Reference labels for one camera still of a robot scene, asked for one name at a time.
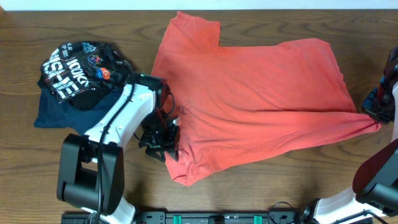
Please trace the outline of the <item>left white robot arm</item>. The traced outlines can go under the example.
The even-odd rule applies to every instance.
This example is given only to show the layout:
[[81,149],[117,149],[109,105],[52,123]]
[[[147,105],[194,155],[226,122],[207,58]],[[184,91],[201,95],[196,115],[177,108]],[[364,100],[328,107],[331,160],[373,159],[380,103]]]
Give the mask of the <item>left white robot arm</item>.
[[142,128],[139,147],[165,162],[177,161],[178,116],[163,105],[172,96],[166,80],[134,73],[106,115],[82,136],[69,134],[63,144],[57,198],[82,209],[66,213],[62,223],[140,223],[135,206],[123,196],[124,148]]

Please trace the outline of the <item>orange red t-shirt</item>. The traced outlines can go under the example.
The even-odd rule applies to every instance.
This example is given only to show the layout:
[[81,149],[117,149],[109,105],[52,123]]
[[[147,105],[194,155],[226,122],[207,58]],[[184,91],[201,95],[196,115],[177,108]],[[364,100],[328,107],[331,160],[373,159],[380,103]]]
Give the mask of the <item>orange red t-shirt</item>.
[[178,12],[155,58],[180,118],[178,159],[165,161],[173,181],[379,130],[357,112],[328,42],[223,47],[220,33],[219,22]]

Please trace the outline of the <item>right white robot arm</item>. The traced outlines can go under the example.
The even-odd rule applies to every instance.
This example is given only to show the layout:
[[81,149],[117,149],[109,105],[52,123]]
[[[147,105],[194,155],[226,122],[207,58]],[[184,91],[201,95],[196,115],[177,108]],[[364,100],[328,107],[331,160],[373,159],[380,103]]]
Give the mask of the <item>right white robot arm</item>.
[[385,223],[397,216],[397,48],[386,61],[379,86],[361,106],[378,124],[393,123],[390,143],[361,164],[352,186],[307,206],[299,223]]

